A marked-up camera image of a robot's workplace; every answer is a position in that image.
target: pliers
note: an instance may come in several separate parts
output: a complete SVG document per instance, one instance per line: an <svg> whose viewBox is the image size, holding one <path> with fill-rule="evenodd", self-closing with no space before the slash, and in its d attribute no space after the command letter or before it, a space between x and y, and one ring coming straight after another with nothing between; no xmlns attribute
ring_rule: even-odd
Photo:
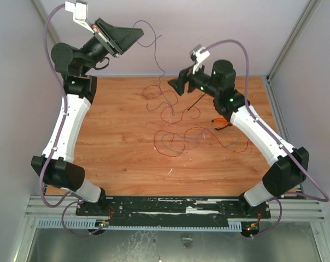
<svg viewBox="0 0 330 262"><path fill-rule="evenodd" d="M214 122L224 122L225 123L222 127L215 128L215 130L217 130L217 131L225 129L226 127L231 127L232 126L232 123L227 121L227 119L225 119L225 118L215 118L215 119L211 120L211 122L212 123L214 123Z"/></svg>

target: gray wall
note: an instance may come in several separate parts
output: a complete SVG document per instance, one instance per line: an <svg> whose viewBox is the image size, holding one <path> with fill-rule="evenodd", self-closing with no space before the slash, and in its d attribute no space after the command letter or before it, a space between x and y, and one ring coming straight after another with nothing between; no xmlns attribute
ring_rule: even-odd
<svg viewBox="0 0 330 262"><path fill-rule="evenodd" d="M38 191L31 157L41 153L60 107L42 38L31 1L0 1L0 261L13 257L29 197Z"/></svg>
<svg viewBox="0 0 330 262"><path fill-rule="evenodd" d="M50 12L62 0L41 0ZM93 0L89 2L89 21L101 17L115 26L132 27L137 20L146 20L158 35L158 62L169 75L191 64L188 53L198 44L210 45L233 38L241 41L250 55L253 75L266 75L283 47L308 0ZM57 14L53 24L63 42L82 47L92 33L73 22L72 13ZM140 42L149 44L154 35L144 29ZM145 49L137 44L110 66L95 72L98 75L159 75L153 57L153 47ZM245 72L242 51L225 45L211 51L205 61L208 71L217 59L232 61L238 74Z"/></svg>
<svg viewBox="0 0 330 262"><path fill-rule="evenodd" d="M330 195L330 0L322 1L272 80L292 142ZM307 190L315 193L307 183ZM323 204L330 228L330 203Z"/></svg>

